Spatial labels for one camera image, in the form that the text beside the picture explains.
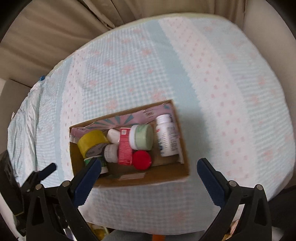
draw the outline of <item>red round cap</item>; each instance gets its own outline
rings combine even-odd
[[[136,151],[133,154],[133,166],[140,171],[144,171],[151,166],[151,156],[144,150]]]

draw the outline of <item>yellow tape roll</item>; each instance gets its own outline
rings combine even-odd
[[[93,130],[86,133],[77,143],[83,158],[98,155],[98,152],[102,150],[106,144],[109,144],[109,141],[100,130]]]

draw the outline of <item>gingham pattern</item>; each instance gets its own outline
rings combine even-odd
[[[58,170],[45,186],[71,179],[69,126],[164,99],[175,102],[190,177],[94,188],[80,207],[86,221],[152,234],[206,229],[218,210],[196,172],[201,157],[239,184],[262,183],[269,198],[283,188],[295,162],[283,91],[245,35],[211,17],[167,17],[110,32],[37,83],[9,126],[17,180],[52,161]],[[36,137],[30,135],[35,131]],[[27,144],[17,145],[22,138]]]

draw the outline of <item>silver bolt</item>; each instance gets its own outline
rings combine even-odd
[[[37,184],[37,185],[35,186],[35,188],[36,188],[36,190],[40,190],[40,189],[42,188],[42,184]]]
[[[235,187],[237,185],[237,183],[235,181],[229,181],[229,185],[232,187]]]
[[[62,186],[63,187],[67,187],[67,186],[69,186],[70,185],[70,181],[64,181],[63,183],[62,183]]]
[[[261,186],[260,184],[256,185],[257,189],[262,191],[263,190],[263,186]]]

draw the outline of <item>white pill bottle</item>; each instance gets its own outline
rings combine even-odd
[[[169,114],[156,117],[156,133],[161,156],[178,154],[178,135]]]

